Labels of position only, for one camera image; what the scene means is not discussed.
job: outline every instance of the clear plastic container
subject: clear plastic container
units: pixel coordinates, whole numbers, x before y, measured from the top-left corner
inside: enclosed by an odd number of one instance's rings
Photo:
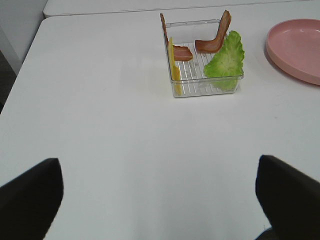
[[[216,37],[219,19],[187,21],[166,23],[168,38],[172,37],[176,46],[186,46],[190,49],[193,59],[190,61],[175,61],[175,65],[180,70],[180,80],[173,80],[169,64],[168,49],[166,49],[168,59],[168,69],[172,92],[175,98],[196,97],[206,95],[231,94],[234,93],[244,75],[206,77],[204,67],[214,57],[214,53],[197,53],[195,40],[212,40]]]

